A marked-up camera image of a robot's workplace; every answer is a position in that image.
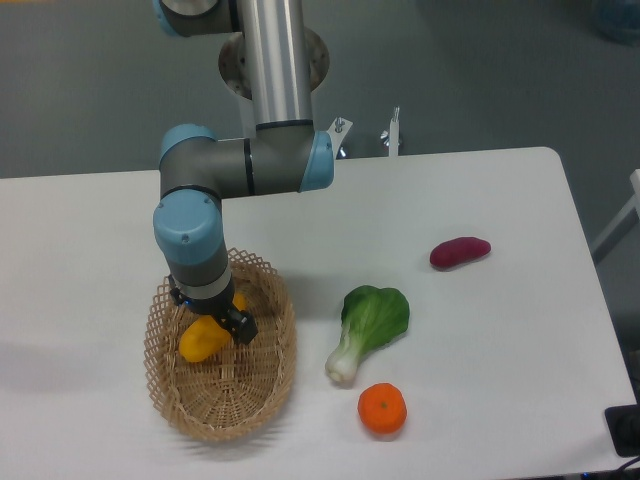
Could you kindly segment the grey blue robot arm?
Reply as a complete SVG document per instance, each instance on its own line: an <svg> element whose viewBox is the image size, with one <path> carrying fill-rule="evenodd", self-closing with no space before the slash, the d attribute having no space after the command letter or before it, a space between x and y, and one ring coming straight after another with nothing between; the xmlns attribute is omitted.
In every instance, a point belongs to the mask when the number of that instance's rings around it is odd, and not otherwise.
<svg viewBox="0 0 640 480"><path fill-rule="evenodd" d="M334 178L332 140L313 123L302 4L156 1L153 8L170 35L237 32L244 40L255 134L216 140L199 125L170 129L161 143L153 228L175 303L213 316L236 342L249 344L258 329L233 303L223 200L324 189Z"/></svg>

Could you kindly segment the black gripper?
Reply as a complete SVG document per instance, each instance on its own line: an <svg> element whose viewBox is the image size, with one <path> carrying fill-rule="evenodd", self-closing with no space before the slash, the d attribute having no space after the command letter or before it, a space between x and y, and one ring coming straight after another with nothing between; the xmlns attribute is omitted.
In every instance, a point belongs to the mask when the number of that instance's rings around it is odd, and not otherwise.
<svg viewBox="0 0 640 480"><path fill-rule="evenodd" d="M258 334L255 318L246 310L233 307L235 286L233 281L219 294L204 299L189 296L184 288L169 274L169 294L176 306L184 305L192 313L210 315L227 331L236 343L249 345Z"/></svg>

